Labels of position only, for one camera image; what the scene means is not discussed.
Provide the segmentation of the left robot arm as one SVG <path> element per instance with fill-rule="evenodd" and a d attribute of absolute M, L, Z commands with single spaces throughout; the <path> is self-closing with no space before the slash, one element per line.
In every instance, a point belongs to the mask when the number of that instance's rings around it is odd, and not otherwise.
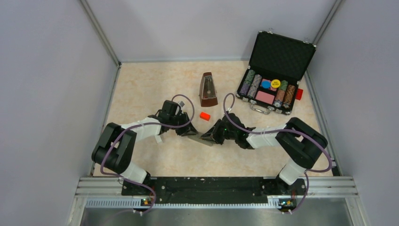
<path fill-rule="evenodd" d="M 111 122 L 103 130 L 91 159 L 100 166 L 102 174 L 121 178 L 137 193 L 146 194 L 152 190 L 151 175 L 132 161 L 136 143 L 159 137 L 170 129 L 182 137 L 196 135 L 193 118 L 183 111 L 181 103 L 166 100 L 161 109 L 142 120 L 123 125 Z"/>

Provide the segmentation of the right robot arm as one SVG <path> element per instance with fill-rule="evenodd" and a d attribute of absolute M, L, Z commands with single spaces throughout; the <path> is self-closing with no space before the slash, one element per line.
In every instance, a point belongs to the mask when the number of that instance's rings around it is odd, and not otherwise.
<path fill-rule="evenodd" d="M 281 126 L 260 128 L 245 127 L 233 113 L 219 119 L 200 139 L 218 145 L 233 140 L 242 149 L 282 147 L 290 157 L 277 176 L 276 188 L 282 194 L 295 188 L 295 181 L 313 168 L 328 145 L 323 135 L 297 117 Z"/>

